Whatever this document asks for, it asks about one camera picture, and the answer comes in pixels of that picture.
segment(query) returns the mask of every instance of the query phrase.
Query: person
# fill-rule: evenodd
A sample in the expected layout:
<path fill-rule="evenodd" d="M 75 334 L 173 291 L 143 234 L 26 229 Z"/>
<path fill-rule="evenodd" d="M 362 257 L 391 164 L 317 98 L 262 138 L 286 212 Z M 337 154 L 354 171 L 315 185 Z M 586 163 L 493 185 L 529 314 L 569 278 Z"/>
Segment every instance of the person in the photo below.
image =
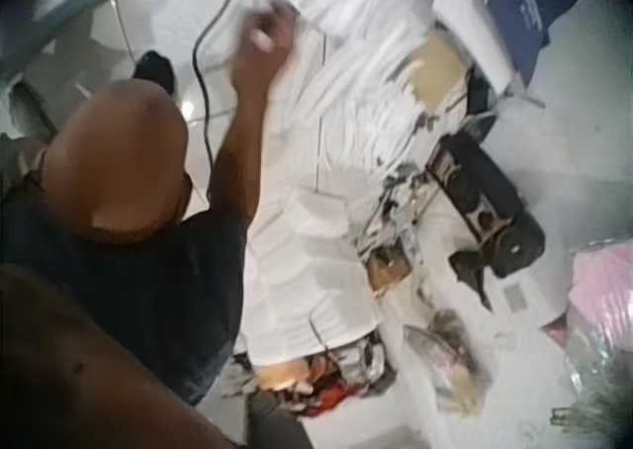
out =
<path fill-rule="evenodd" d="M 182 222 L 187 127 L 151 75 L 97 92 L 30 155 L 35 170 L 5 187 L 2 417 L 24 429 L 16 437 L 225 447 L 191 406 L 239 330 L 267 97 L 295 23 L 282 4 L 245 18 L 230 62 L 237 108 L 207 211 Z M 257 46 L 256 31 L 272 48 Z"/>

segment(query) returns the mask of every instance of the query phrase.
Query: black cable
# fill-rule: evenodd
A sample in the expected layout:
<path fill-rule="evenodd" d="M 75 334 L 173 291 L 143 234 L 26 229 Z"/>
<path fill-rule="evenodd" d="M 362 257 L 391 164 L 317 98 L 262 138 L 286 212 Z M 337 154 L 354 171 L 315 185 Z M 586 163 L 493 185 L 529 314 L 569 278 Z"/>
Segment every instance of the black cable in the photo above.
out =
<path fill-rule="evenodd" d="M 211 169 L 210 179 L 209 179 L 209 189 L 207 190 L 207 199 L 209 199 L 209 195 L 210 195 L 209 192 L 211 189 L 211 173 L 213 173 L 213 170 L 214 170 L 214 154 L 211 151 L 211 142 L 209 141 L 209 122 L 211 121 L 211 105 L 210 105 L 210 100 L 209 100 L 209 90 L 207 90 L 205 79 L 202 76 L 200 67 L 198 66 L 198 51 L 200 50 L 200 46 L 202 45 L 202 42 L 205 40 L 206 36 L 209 34 L 211 29 L 216 26 L 218 21 L 225 14 L 226 9 L 228 8 L 228 5 L 230 4 L 230 1 L 232 0 L 225 0 L 220 11 L 218 11 L 218 14 L 216 14 L 216 16 L 211 20 L 211 22 L 207 25 L 207 27 L 205 27 L 205 29 L 202 31 L 202 33 L 196 40 L 193 54 L 192 54 L 193 56 L 192 65 L 194 67 L 194 73 L 196 74 L 196 78 L 198 79 L 198 83 L 200 84 L 200 89 L 202 90 L 202 97 L 205 102 L 205 127 L 203 129 L 203 134 L 205 137 L 205 148 L 207 149 L 207 155 L 209 157 L 209 167 Z"/>

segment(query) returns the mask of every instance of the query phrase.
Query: clear plastic bag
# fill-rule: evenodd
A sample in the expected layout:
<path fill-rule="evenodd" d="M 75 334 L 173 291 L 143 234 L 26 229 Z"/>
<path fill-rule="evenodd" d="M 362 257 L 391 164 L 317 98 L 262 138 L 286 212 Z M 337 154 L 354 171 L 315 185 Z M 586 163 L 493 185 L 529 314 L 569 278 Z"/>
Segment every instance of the clear plastic bag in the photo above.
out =
<path fill-rule="evenodd" d="M 552 423 L 612 442 L 633 424 L 633 240 L 592 243 L 574 256 L 567 366 L 578 399 Z"/>
<path fill-rule="evenodd" d="M 464 417 L 479 415 L 490 376 L 473 353 L 457 314 L 439 311 L 427 329 L 405 325 L 405 340 L 429 370 L 437 408 Z"/>

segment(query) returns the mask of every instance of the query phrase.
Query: white tile floor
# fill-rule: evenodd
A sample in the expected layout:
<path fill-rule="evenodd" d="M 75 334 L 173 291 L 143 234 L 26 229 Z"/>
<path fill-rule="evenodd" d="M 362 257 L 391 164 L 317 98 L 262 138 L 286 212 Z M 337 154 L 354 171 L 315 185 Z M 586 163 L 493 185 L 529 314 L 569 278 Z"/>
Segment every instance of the white tile floor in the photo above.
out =
<path fill-rule="evenodd" d="M 76 19 L 38 55 L 24 72 L 47 102 L 58 128 L 86 101 L 87 95 L 115 80 L 129 78 L 135 61 L 149 49 L 169 57 L 177 76 L 178 106 L 190 129 L 187 170 L 204 197 L 209 166 L 202 137 L 204 106 L 192 67 L 196 38 L 220 10 L 225 0 L 111 0 Z M 214 153 L 222 145 L 236 98 L 223 67 L 234 48 L 235 33 L 244 9 L 264 0 L 231 0 L 226 13 L 210 32 L 200 50 L 199 62 L 210 94 L 209 134 Z M 322 63 L 316 55 L 311 74 Z M 283 147 L 279 119 L 283 98 L 273 94 L 268 113 L 264 150 L 262 204 L 279 199 L 290 178 L 314 187 L 317 183 L 318 125 L 288 141 Z M 3 131 L 12 131 L 10 121 Z"/>

